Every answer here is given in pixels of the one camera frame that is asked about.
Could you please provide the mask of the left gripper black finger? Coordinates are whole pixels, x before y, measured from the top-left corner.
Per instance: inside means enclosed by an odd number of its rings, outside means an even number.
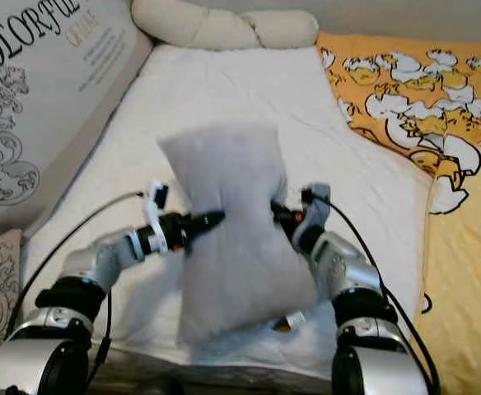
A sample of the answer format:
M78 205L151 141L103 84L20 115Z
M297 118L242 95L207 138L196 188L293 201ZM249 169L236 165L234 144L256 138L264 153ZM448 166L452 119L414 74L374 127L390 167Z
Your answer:
M206 211L206 213L188 214L185 222L185 238L196 240L199 236L207 234L224 221L225 212L221 210Z

